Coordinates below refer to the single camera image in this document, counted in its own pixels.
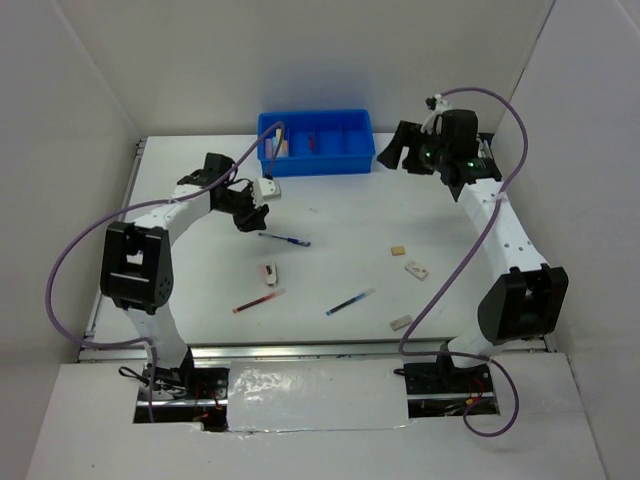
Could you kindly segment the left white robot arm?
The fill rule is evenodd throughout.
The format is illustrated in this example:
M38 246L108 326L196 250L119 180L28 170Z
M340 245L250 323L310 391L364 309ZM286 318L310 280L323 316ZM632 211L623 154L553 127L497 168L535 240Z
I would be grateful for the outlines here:
M152 376L176 399L193 394L198 376L169 307L173 244L211 212L230 215L241 232L263 231L267 202L280 197L280 187L270 176L234 189L233 167L231 158L209 153L201 169L178 180L168 201L133 221L114 221L106 230L101 293L124 311L139 336L151 341Z

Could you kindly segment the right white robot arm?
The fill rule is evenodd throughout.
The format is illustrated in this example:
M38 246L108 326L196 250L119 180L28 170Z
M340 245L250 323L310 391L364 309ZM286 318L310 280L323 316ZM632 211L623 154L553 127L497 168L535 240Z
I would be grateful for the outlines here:
M555 330L569 278L563 268L550 266L528 238L502 189L502 174L481 144L476 113L435 111L428 121L401 121L378 161L410 174L439 174L483 240L494 283L472 325L444 343L436 360L438 384L457 392L469 383L471 370L507 344Z

